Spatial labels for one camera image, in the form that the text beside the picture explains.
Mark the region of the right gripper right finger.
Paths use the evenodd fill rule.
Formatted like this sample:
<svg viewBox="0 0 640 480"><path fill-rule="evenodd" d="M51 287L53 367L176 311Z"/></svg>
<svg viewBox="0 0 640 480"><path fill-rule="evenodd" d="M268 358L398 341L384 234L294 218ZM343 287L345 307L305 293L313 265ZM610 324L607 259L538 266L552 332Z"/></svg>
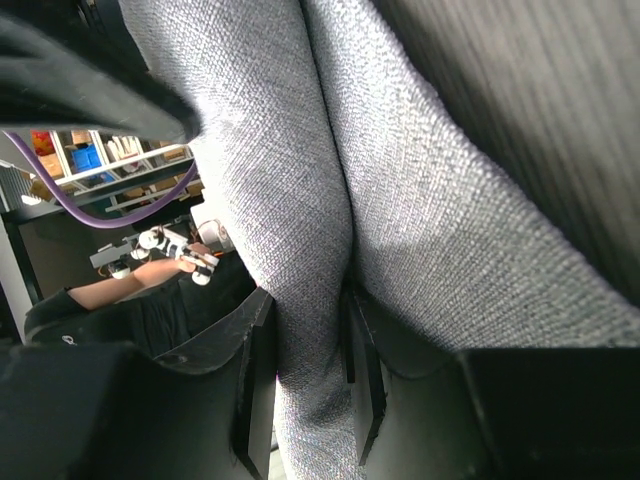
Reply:
<svg viewBox="0 0 640 480"><path fill-rule="evenodd" d="M635 348L447 352L341 295L357 459L371 479L635 479Z"/></svg>

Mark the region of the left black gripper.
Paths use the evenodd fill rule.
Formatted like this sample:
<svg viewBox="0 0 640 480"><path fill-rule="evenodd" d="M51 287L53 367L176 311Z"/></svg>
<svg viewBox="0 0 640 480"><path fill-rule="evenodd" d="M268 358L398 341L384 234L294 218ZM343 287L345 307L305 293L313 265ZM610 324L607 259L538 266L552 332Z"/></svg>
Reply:
<svg viewBox="0 0 640 480"><path fill-rule="evenodd" d="M95 129L187 143L196 111L119 47L81 1L1 4L1 126Z"/></svg>

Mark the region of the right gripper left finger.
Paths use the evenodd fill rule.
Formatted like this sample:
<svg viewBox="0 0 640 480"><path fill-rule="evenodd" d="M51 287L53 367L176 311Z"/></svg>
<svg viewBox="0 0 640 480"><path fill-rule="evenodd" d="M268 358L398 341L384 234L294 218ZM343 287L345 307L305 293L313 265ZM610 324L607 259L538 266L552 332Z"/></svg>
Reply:
<svg viewBox="0 0 640 480"><path fill-rule="evenodd" d="M1 352L5 479L264 479L276 377L275 305L254 291L149 359L127 344Z"/></svg>

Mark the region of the grey cloth napkin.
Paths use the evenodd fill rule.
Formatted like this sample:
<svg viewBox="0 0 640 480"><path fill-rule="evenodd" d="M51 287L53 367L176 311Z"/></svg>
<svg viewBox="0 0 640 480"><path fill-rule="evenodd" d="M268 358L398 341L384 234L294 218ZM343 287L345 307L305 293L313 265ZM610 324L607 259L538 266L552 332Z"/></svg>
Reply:
<svg viewBox="0 0 640 480"><path fill-rule="evenodd" d="M448 349L639 343L635 1L125 1L279 321L292 479L361 479L352 275Z"/></svg>

